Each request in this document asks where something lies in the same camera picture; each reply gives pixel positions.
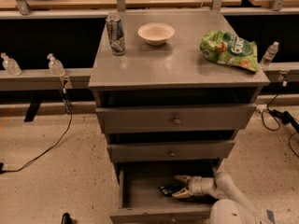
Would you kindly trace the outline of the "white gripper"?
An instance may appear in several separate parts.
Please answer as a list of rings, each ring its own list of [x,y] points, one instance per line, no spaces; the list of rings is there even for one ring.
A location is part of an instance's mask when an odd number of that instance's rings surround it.
[[[175,175],[175,179],[188,184],[188,188],[183,188],[172,194],[176,199],[187,199],[192,196],[203,195],[216,196],[216,185],[212,177]]]

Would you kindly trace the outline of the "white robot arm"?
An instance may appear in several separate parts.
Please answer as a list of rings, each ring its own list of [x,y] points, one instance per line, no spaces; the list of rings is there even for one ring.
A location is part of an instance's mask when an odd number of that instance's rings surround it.
[[[228,173],[218,172],[214,177],[176,175],[175,179],[185,184],[173,194],[176,199],[205,195],[217,199],[210,210],[210,224],[275,224],[246,197]]]

